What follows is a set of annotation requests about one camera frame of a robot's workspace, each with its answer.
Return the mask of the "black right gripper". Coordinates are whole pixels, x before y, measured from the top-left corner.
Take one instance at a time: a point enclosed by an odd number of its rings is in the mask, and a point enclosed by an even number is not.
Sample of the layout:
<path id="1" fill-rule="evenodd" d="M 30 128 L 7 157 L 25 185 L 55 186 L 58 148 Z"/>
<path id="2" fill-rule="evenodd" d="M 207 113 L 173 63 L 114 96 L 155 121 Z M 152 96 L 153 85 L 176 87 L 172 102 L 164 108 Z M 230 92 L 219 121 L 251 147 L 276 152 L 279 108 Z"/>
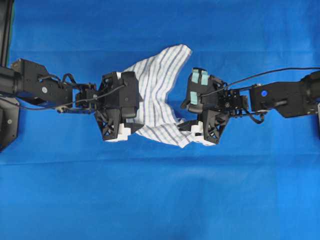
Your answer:
<path id="1" fill-rule="evenodd" d="M 192 140 L 205 146 L 219 143 L 220 137 L 229 121 L 225 107 L 225 91 L 227 83 L 210 75 L 212 86 L 209 92 L 201 95 L 203 111 L 197 114 L 196 120 L 188 120 L 178 124 L 179 131 L 190 131 Z"/>

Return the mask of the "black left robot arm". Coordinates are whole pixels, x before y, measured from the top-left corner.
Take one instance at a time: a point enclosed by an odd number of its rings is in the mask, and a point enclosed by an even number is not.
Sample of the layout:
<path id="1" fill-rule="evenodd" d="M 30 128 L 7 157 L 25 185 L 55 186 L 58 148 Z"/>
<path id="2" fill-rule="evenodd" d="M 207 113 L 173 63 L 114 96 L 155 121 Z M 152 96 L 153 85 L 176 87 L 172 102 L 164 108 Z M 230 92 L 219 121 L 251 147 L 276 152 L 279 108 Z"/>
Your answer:
<path id="1" fill-rule="evenodd" d="M 18 136 L 18 100 L 33 105 L 33 111 L 55 110 L 59 114 L 94 114 L 105 142 L 126 141 L 144 124 L 129 122 L 137 116 L 139 82 L 133 71 L 111 72 L 102 76 L 100 86 L 77 83 L 72 74 L 62 78 L 46 67 L 25 59 L 10 68 L 0 68 L 0 149 Z"/>

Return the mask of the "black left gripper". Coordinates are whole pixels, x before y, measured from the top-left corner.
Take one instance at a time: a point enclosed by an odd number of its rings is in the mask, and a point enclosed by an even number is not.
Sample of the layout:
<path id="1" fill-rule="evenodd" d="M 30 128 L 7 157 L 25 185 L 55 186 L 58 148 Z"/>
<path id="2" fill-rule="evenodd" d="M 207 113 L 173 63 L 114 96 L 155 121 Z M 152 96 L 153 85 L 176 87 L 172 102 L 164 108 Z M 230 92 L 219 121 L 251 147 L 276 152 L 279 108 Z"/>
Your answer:
<path id="1" fill-rule="evenodd" d="M 98 107 L 94 116 L 105 142 L 126 141 L 130 131 L 136 132 L 144 127 L 144 124 L 134 122 L 133 118 L 122 117 L 119 104 L 119 90 L 123 87 L 119 83 L 121 73 L 104 75 L 98 88 Z"/>

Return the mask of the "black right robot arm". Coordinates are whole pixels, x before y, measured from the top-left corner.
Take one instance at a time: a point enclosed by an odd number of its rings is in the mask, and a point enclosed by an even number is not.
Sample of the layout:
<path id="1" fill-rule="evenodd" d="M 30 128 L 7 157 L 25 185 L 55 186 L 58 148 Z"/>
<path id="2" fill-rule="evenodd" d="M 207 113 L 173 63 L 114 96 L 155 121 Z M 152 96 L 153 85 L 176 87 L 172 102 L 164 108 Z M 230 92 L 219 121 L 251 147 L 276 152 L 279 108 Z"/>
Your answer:
<path id="1" fill-rule="evenodd" d="M 191 132 L 194 142 L 216 145 L 231 118 L 250 117 L 262 124 L 265 115 L 275 109 L 284 118 L 320 113 L 320 69 L 299 81 L 232 88 L 203 68 L 193 68 L 188 77 L 185 100 L 180 107 L 197 115 L 178 125 L 180 132 Z"/>

